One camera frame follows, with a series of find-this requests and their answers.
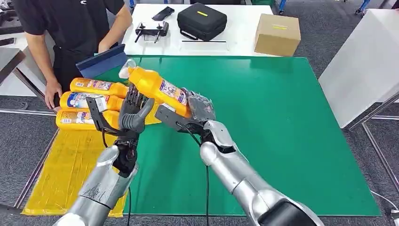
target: yellow tape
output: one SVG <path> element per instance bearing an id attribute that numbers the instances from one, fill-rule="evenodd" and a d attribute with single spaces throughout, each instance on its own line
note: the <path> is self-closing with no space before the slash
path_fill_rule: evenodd
<path id="1" fill-rule="evenodd" d="M 197 11 L 197 13 L 199 13 L 199 14 L 201 14 L 201 15 L 203 15 L 203 16 L 208 16 L 207 14 L 205 14 L 205 13 L 203 13 L 203 12 Z"/>
<path id="2" fill-rule="evenodd" d="M 286 30 L 287 27 L 286 26 L 281 26 L 281 25 L 272 25 L 271 26 L 274 29 L 279 29 L 279 30 Z"/>
<path id="3" fill-rule="evenodd" d="M 115 139 L 114 136 L 105 135 L 109 145 Z M 22 214 L 66 213 L 103 150 L 101 132 L 60 130 Z M 118 200 L 108 216 L 122 217 L 126 196 Z"/>

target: man's arm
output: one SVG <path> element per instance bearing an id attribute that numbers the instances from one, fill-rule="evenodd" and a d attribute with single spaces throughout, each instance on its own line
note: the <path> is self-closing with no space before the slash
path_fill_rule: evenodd
<path id="1" fill-rule="evenodd" d="M 59 97 L 61 98 L 62 89 L 53 72 L 50 55 L 48 54 L 46 42 L 44 40 L 44 34 L 33 35 L 25 32 L 25 35 L 26 40 L 28 41 L 29 50 L 32 52 L 33 58 L 46 78 L 47 85 L 45 100 L 47 107 L 52 109 L 55 107 L 54 94 L 58 93 Z"/>
<path id="2" fill-rule="evenodd" d="M 98 44 L 98 53 L 107 51 L 113 44 L 115 44 L 132 24 L 132 16 L 129 9 L 124 5 L 116 14 L 115 22 L 113 23 L 110 31 Z"/>

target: cardboard box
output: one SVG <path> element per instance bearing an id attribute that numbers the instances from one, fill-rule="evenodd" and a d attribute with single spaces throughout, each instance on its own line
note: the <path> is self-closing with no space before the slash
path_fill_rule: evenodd
<path id="1" fill-rule="evenodd" d="M 291 57 L 301 41 L 298 18 L 261 14 L 255 52 Z"/>

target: green mat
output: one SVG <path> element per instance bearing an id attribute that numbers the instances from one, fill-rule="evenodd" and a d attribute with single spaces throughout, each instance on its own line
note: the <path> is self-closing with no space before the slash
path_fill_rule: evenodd
<path id="1" fill-rule="evenodd" d="M 284 194 L 318 215 L 381 215 L 305 58 L 134 59 L 176 86 L 211 98 L 217 120 L 241 152 Z M 119 81 L 115 72 L 98 79 Z M 132 213 L 205 213 L 205 166 L 189 135 L 162 124 L 148 126 L 140 135 L 137 161 Z M 213 172 L 209 200 L 212 215 L 244 214 Z"/>

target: person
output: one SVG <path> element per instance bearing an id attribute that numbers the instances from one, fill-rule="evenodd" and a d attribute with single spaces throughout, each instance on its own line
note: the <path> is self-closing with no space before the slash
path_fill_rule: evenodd
<path id="1" fill-rule="evenodd" d="M 81 77 L 76 63 L 117 45 L 132 24 L 123 0 L 12 0 L 29 50 L 46 78 L 46 105 L 58 111 L 63 92 Z M 116 15 L 111 29 L 106 10 Z M 50 62 L 45 31 L 55 41 Z"/>

